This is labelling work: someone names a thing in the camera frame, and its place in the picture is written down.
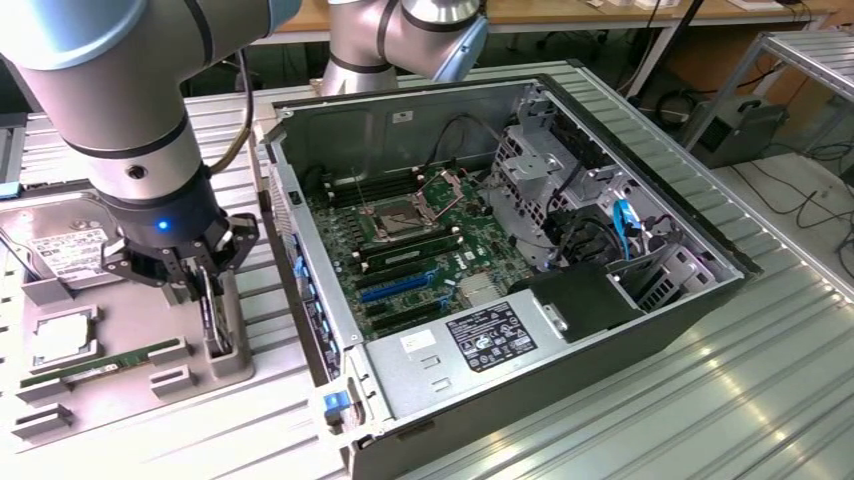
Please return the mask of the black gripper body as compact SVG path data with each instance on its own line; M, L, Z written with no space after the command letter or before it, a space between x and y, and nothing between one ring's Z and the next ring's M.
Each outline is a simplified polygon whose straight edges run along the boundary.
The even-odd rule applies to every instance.
M185 184L165 196L131 200L100 193L100 199L120 230L120 239L101 246L101 261L123 247L143 253L151 249L192 247L204 242L216 247L230 223L211 186L208 168L199 168Z

